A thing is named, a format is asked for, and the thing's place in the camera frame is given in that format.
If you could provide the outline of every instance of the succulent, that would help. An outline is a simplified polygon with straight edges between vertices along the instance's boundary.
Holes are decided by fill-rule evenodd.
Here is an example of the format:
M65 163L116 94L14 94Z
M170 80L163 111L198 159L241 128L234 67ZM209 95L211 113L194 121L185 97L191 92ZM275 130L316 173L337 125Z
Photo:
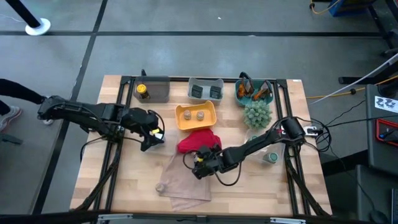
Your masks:
M264 101L253 101L245 106L244 123L251 129L266 128L271 121L271 109Z

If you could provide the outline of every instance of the small round object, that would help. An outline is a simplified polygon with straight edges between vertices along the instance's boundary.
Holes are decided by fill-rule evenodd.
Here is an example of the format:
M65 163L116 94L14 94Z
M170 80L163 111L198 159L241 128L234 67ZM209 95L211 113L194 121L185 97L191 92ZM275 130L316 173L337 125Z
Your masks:
M140 84L137 86L137 92L142 94L147 91L147 87L144 84Z
M185 119L191 119L191 111L185 110L184 111L184 118Z
M274 153L274 152L270 152L264 155L263 160L270 162L272 164L276 163L279 159L278 154Z
M164 184L162 184L162 183L157 183L156 186L155 186L155 189L156 189L156 191L158 193L161 194L161 193L163 193L165 191L166 186Z
M203 112L203 111L198 111L198 113L197 113L197 118L198 118L198 120L203 120L203 118L205 118L205 112Z
M137 86L137 92L141 95L142 99L149 99L149 94L147 91L147 87L144 84L140 84Z

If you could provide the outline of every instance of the gray bin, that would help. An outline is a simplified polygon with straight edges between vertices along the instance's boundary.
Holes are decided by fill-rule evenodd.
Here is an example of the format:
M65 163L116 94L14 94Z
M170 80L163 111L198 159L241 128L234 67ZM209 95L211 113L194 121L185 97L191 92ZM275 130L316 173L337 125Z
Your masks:
M193 97L191 94L192 86L198 85L203 88L203 92L201 94L201 98ZM210 87L217 86L221 88L221 98L215 99L210 97ZM214 105L219 105L221 100L223 99L224 92L224 81L222 79L217 80L201 80L197 78L189 78L188 81L188 97L190 101L194 104L204 103L207 100L210 100Z
M144 84L147 87L149 99L142 99L137 92L137 86ZM148 77L141 76L134 80L133 95L141 103L167 103L169 102L170 78L167 76Z

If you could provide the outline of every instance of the yellow plastic bowl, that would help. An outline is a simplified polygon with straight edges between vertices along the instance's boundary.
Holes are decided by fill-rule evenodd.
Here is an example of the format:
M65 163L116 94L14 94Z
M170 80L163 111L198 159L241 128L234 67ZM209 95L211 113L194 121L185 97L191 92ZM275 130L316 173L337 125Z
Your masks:
M187 120L184 118L185 110L191 111L191 119ZM203 111L205 113L205 117L201 121L197 119L198 111ZM175 108L175 120L178 128L183 131L209 128L217 122L216 110L211 101L206 101L204 104L193 106L178 105Z

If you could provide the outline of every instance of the gray floor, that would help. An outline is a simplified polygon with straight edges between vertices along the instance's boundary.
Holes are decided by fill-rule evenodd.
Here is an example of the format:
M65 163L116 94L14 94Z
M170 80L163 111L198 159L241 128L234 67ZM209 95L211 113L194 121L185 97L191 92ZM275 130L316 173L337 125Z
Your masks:
M92 31L101 0L23 1L52 30ZM258 31L377 32L367 14L334 18L316 16L307 0L109 0L100 31ZM327 4L317 3L317 9ZM396 27L384 2L375 3L386 27ZM0 14L20 19L4 2ZM24 24L0 15L0 31L24 30ZM68 98L80 71L89 36L0 36L1 78L20 82L43 95ZM237 77L302 79L308 96L341 88L337 78L363 76L383 63L379 38L237 37L237 36L98 36L88 62L79 101L95 103L104 75ZM311 116L329 122L364 98L330 98L310 107ZM24 109L8 133L22 146L0 147L0 213L30 213L52 153L59 122L36 120L38 106L12 98L6 103ZM363 118L364 106L340 121ZM332 129L333 148L346 156L366 148L364 123ZM44 206L44 212L67 211L87 134L71 124Z

